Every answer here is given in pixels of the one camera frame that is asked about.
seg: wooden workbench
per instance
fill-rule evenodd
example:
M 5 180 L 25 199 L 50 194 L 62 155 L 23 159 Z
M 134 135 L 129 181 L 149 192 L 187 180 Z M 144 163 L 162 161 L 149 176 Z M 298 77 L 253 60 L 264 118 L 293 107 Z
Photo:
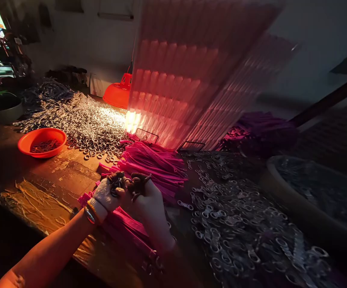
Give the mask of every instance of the wooden workbench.
M 95 188 L 95 182 L 100 180 L 96 170 L 102 159 L 85 161 L 82 152 L 67 146 L 49 159 L 24 155 L 17 148 L 23 136 L 18 131 L 15 126 L 0 126 L 0 204 L 46 236 L 71 219 L 73 208 L 80 207 L 80 195 Z M 185 186 L 189 190 L 192 184 L 187 182 Z M 181 195 L 185 199 L 189 192 Z M 167 208 L 167 213 L 172 234 L 184 255 L 205 286 L 213 287 L 208 261 L 190 230 L 191 213 L 175 207 Z M 119 246 L 100 228 L 85 239 L 73 257 L 111 287 L 151 286 L 151 277 L 141 267 L 128 263 Z

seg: orange plastic bowl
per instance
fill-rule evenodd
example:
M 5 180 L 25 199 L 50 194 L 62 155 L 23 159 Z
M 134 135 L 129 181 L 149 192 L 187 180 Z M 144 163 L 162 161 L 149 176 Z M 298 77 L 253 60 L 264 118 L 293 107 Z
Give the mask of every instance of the orange plastic bowl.
M 31 148 L 35 145 L 39 145 L 41 142 L 46 142 L 48 140 L 57 139 L 61 145 L 51 151 L 43 153 L 32 153 Z M 59 154 L 62 150 L 63 145 L 66 142 L 66 134 L 56 128 L 41 128 L 33 130 L 24 136 L 18 141 L 18 149 L 21 153 L 26 155 L 33 156 L 35 158 L 50 158 Z

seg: lamp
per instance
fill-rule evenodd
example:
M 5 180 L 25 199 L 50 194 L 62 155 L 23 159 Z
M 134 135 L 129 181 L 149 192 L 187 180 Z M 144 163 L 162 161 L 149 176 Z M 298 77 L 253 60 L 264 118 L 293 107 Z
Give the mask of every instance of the lamp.
M 132 74 L 124 73 L 120 83 L 113 83 L 108 86 L 103 100 L 112 106 L 127 109 L 131 80 Z

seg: white work glove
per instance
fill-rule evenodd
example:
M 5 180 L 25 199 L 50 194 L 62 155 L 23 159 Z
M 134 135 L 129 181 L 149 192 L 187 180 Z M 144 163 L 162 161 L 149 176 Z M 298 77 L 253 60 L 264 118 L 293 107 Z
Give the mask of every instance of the white work glove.
M 121 202 L 121 198 L 124 196 L 124 189 L 116 188 L 115 197 L 111 194 L 111 180 L 123 178 L 124 173 L 116 172 L 109 176 L 110 178 L 104 178 L 101 183 L 97 186 L 93 197 L 88 201 L 90 207 L 93 208 L 99 223 L 103 223 L 109 212 L 113 212 Z
M 158 252 L 171 251 L 175 246 L 175 240 L 170 234 L 165 218 L 161 191 L 146 175 L 133 173 L 132 178 L 133 184 L 130 184 L 128 189 L 130 192 L 134 191 L 134 194 L 140 194 L 132 201 L 145 230 Z

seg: dark floor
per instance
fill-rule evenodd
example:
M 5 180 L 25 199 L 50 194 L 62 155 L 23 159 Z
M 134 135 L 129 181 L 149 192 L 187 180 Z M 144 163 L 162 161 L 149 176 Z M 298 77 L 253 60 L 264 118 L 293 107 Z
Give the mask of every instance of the dark floor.
M 0 206 L 0 278 L 41 239 L 33 229 Z M 107 285 L 71 260 L 50 287 L 97 288 Z

